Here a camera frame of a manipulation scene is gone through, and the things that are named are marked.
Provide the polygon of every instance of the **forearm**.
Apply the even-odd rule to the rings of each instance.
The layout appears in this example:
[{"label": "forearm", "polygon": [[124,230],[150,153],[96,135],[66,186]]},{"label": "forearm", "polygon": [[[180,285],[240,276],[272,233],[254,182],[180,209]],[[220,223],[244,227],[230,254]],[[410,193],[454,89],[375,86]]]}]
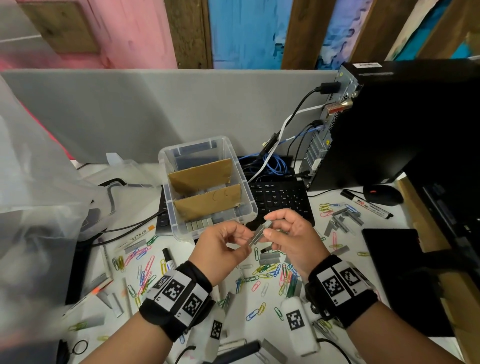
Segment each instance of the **forearm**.
[{"label": "forearm", "polygon": [[137,312],[82,363],[163,363],[172,344],[160,326],[145,321]]},{"label": "forearm", "polygon": [[381,302],[365,311],[347,333],[368,364],[462,363]]}]

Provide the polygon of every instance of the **black computer case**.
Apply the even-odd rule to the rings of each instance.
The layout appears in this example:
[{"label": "black computer case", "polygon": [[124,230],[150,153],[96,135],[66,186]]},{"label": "black computer case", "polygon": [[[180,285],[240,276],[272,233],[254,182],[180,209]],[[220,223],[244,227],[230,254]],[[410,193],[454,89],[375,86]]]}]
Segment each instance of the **black computer case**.
[{"label": "black computer case", "polygon": [[310,191],[392,182],[422,150],[446,158],[478,119],[468,59],[344,63],[336,81],[300,167]]}]

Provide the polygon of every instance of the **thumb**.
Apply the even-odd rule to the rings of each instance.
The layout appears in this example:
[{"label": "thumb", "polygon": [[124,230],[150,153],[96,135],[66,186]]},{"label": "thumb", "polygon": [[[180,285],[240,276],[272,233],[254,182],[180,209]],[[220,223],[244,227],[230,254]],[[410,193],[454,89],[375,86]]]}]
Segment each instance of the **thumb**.
[{"label": "thumb", "polygon": [[269,241],[276,243],[282,246],[291,246],[290,237],[282,232],[273,229],[265,229],[264,236],[269,239]]},{"label": "thumb", "polygon": [[241,262],[243,262],[252,252],[252,248],[248,245],[243,245],[240,248],[235,249],[231,252],[232,257],[235,260],[235,265],[237,266]]}]

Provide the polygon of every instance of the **keyboard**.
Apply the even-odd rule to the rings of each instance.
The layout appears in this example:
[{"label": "keyboard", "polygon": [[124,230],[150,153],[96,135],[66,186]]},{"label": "keyboard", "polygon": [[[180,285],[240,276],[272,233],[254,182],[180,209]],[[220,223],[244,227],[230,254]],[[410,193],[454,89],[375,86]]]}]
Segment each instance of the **keyboard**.
[{"label": "keyboard", "polygon": [[[313,226],[315,225],[307,191],[302,181],[251,182],[249,186],[258,207],[256,219],[247,223],[250,230],[254,231],[260,224],[263,224],[264,216],[267,213],[281,208],[290,208],[298,212]],[[167,204],[162,189],[159,211],[163,209],[167,209]],[[157,217],[155,234],[158,236],[172,234],[168,212],[165,211]]]}]

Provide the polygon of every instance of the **whiteboard marker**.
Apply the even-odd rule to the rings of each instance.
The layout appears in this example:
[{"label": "whiteboard marker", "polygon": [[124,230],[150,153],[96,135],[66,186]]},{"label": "whiteboard marker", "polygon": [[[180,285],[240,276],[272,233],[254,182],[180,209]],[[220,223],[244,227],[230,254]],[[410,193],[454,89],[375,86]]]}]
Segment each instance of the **whiteboard marker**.
[{"label": "whiteboard marker", "polygon": [[353,194],[350,191],[342,190],[342,192],[340,192],[340,194],[343,197],[346,197],[349,200],[352,200],[357,205],[360,205],[360,206],[366,208],[367,210],[373,212],[374,214],[377,214],[378,216],[380,216],[382,218],[391,218],[393,216],[393,214],[391,214],[390,212],[385,211],[382,208],[379,208],[379,207],[365,201],[363,198],[358,197],[357,195]]},{"label": "whiteboard marker", "polygon": [[162,249],[163,256],[165,257],[165,262],[167,265],[167,270],[174,270],[177,268],[175,265],[175,262],[173,261],[170,252],[168,251],[168,248]]}]

